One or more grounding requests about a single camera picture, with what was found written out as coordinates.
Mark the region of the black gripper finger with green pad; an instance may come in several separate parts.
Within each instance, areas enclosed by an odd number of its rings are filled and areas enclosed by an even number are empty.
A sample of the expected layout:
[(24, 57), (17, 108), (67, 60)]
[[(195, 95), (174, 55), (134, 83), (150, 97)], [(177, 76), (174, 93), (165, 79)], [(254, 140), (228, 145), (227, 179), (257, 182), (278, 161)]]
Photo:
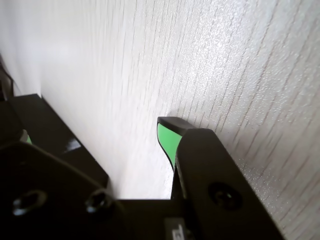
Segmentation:
[(128, 240), (122, 211), (97, 182), (25, 142), (0, 147), (3, 240)]
[(202, 240), (281, 240), (276, 224), (217, 135), (174, 116), (157, 118), (157, 139), (190, 204)]

